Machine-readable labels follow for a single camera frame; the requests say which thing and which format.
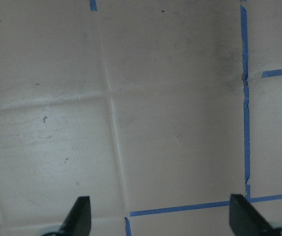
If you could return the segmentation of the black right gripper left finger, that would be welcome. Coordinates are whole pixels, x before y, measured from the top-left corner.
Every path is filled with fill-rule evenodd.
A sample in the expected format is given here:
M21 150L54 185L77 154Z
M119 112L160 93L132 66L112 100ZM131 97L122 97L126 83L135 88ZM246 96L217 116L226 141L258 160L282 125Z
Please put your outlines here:
M78 197L55 232L48 232L44 236L88 236L91 232L91 203L90 196Z

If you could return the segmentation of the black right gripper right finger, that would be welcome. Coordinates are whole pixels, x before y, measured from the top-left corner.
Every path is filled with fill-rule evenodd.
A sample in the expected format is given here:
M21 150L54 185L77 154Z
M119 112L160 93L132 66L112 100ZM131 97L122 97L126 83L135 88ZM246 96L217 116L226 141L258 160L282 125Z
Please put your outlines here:
M229 226L235 236L282 236L241 194L230 195Z

